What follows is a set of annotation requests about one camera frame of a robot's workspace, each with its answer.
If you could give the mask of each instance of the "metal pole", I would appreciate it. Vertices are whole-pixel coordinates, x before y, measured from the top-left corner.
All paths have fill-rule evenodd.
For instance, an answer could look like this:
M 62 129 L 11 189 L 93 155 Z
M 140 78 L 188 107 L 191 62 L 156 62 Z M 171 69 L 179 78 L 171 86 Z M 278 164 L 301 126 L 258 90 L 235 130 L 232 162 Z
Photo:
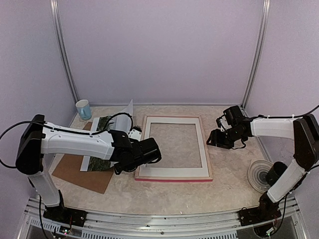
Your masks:
M 62 59 L 63 67 L 65 70 L 65 74 L 66 74 L 66 79 L 68 81 L 68 85 L 69 85 L 69 88 L 70 88 L 70 91 L 72 94 L 73 101 L 76 103 L 79 101 L 79 95 L 78 95 L 78 92 L 77 92 L 75 84 L 74 84 L 69 60 L 68 60 L 68 57 L 66 54 L 57 0 L 50 0 L 50 5 L 51 5 L 52 16 L 53 16 L 55 33 L 57 36 L 59 50 L 60 50 L 60 54 L 61 54 L 61 59 Z
M 248 84 L 247 84 L 245 95 L 244 95 L 244 98 L 242 101 L 243 109 L 246 109 L 246 107 L 247 107 L 248 100 L 249 100 L 249 97 L 251 95 L 251 92 L 253 89 L 253 84 L 254 84 L 254 81 L 256 78 L 256 73 L 257 73 L 257 69 L 258 69 L 258 65 L 259 65 L 259 61 L 260 61 L 260 56 L 262 53 L 264 40 L 265 40 L 265 36 L 266 36 L 269 8 L 270 8 L 270 0 L 264 0 L 262 19 L 261 19 L 260 28 L 259 28 L 258 41 L 257 41 L 255 55 L 254 55 L 253 65 L 252 65 L 252 68 L 250 70 Z

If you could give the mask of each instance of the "green picture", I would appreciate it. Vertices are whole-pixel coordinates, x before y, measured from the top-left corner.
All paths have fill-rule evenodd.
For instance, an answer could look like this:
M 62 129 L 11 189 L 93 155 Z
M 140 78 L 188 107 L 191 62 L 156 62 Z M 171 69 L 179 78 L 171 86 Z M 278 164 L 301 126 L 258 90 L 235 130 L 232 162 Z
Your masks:
M 99 119 L 99 123 L 97 126 L 96 131 L 101 131 L 101 130 L 110 130 L 112 125 L 114 124 L 113 121 L 110 121 L 107 125 L 106 122 L 109 120 L 111 116 L 105 116 L 105 117 L 101 117 Z M 90 157 L 90 162 L 89 162 L 89 166 L 88 166 L 88 171 L 92 172 L 92 171 L 105 171 L 108 170 L 109 168 L 111 168 L 111 163 L 109 160 L 103 160 L 100 158 L 96 158 L 96 157 Z

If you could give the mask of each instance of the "mug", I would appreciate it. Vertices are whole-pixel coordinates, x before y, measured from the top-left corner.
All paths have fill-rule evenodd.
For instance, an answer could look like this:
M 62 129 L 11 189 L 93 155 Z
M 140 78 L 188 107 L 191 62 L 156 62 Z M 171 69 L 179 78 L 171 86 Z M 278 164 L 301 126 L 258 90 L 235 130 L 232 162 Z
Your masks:
M 83 120 L 89 120 L 91 115 L 90 104 L 88 100 L 80 100 L 75 104 L 76 110 L 79 113 L 79 116 Z

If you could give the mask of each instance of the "metal frame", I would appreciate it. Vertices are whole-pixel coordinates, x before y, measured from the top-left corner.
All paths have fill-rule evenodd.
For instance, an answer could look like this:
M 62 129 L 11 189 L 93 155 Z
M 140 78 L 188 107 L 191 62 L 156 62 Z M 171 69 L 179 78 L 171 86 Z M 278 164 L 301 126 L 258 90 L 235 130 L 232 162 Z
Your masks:
M 79 101 L 80 98 L 75 87 L 75 83 L 74 83 L 73 76 L 70 69 L 69 60 L 66 54 L 66 49 L 65 49 L 65 44 L 63 40 L 63 34 L 62 34 L 62 26 L 61 26 L 60 14 L 59 14 L 58 1 L 50 0 L 50 5 L 51 5 L 52 16 L 53 16 L 55 33 L 58 40 L 60 54 L 61 54 L 61 59 L 62 59 L 63 67 L 65 70 L 65 74 L 66 74 L 66 79 L 68 81 L 68 85 L 72 94 L 73 101 L 76 103 Z
M 22 216 L 21 229 L 17 239 L 25 239 L 30 226 L 40 227 L 39 224 L 39 201 L 30 198 Z M 202 213 L 190 215 L 134 215 L 106 213 L 87 210 L 87 220 L 83 228 L 73 226 L 72 230 L 77 233 L 74 238 L 90 239 L 202 239 L 222 238 L 221 235 L 235 235 L 237 231 L 244 228 L 255 227 L 261 224 L 240 226 L 238 217 L 239 210 L 230 210 L 216 213 Z M 294 197 L 287 199 L 286 216 L 292 216 L 298 239 L 309 238 L 297 202 Z M 65 226 L 51 220 L 43 219 L 46 230 L 53 231 L 54 228 Z
M 269 8 L 270 8 L 270 0 L 264 0 L 264 7 L 263 7 L 263 13 L 262 13 L 262 18 L 261 18 L 261 23 L 260 23 L 260 28 L 259 28 L 259 34 L 258 34 L 258 41 L 257 41 L 257 46 L 256 46 L 256 51 L 254 55 L 254 60 L 253 60 L 253 65 L 250 70 L 249 74 L 249 80 L 247 83 L 245 95 L 242 101 L 242 107 L 246 109 L 249 97 L 251 95 L 253 85 L 255 82 L 256 78 L 256 73 L 260 61 L 260 56 L 262 53 L 263 45 L 264 45 L 264 40 L 266 36 L 266 28 L 267 28 L 267 23 L 268 23 L 268 16 L 269 16 Z
M 64 70 L 66 73 L 68 85 L 72 94 L 72 98 L 74 102 L 79 101 L 79 94 L 76 89 L 76 85 L 74 83 L 74 79 L 72 76 L 69 60 L 67 57 L 66 53 L 66 47 L 64 44 L 63 40 L 63 33 L 62 33 L 62 26 L 61 26 L 61 20 L 60 20 L 60 15 L 59 15 L 59 8 L 58 8 L 58 0 L 50 0 L 50 5 L 51 5 L 51 11 L 52 11 L 52 16 L 53 16 L 53 23 L 55 27 L 55 32 L 58 40 L 58 45 L 59 45 L 59 50 L 61 54 L 61 59 L 63 62 Z M 242 100 L 241 106 L 243 109 L 247 107 L 249 97 L 252 92 L 252 87 L 255 81 L 261 53 L 262 53 L 262 48 L 264 44 L 264 39 L 266 35 L 266 28 L 267 28 L 267 23 L 268 23 L 268 15 L 269 15 L 269 9 L 270 9 L 270 0 L 264 0 L 264 5 L 263 5 L 263 12 L 262 12 L 262 19 L 261 19 L 261 24 L 260 24 L 260 29 L 259 29 L 259 34 L 258 34 L 258 40 L 257 40 L 257 46 L 255 50 L 255 55 L 253 59 L 253 65 L 249 74 L 249 80 L 247 83 L 247 87 L 244 93 L 244 98 Z M 176 104 L 156 104 L 156 105 L 176 105 Z M 185 105 L 233 105 L 233 104 L 185 104 Z M 94 104 L 92 106 L 110 106 L 110 105 L 105 105 L 105 104 Z

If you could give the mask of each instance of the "white paper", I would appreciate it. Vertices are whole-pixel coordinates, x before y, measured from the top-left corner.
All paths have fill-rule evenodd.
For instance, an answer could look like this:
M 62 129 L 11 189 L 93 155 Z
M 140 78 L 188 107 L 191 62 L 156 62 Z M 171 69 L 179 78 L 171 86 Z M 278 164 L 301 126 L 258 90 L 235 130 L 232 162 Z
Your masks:
M 128 113 L 131 116 L 133 116 L 133 99 L 131 100 L 129 105 L 127 107 L 125 107 L 120 112 L 121 113 Z M 92 126 L 91 126 L 91 131 L 96 131 L 96 129 L 98 127 L 99 120 L 100 120 L 99 117 L 93 119 Z M 131 119 L 128 116 L 126 116 L 126 115 L 116 116 L 111 121 L 114 122 L 113 125 L 111 126 L 111 129 L 124 131 L 126 133 L 128 133 L 130 131 Z M 91 158 L 90 156 L 84 156 L 83 157 L 80 171 L 84 171 L 84 172 L 88 171 L 90 158 Z

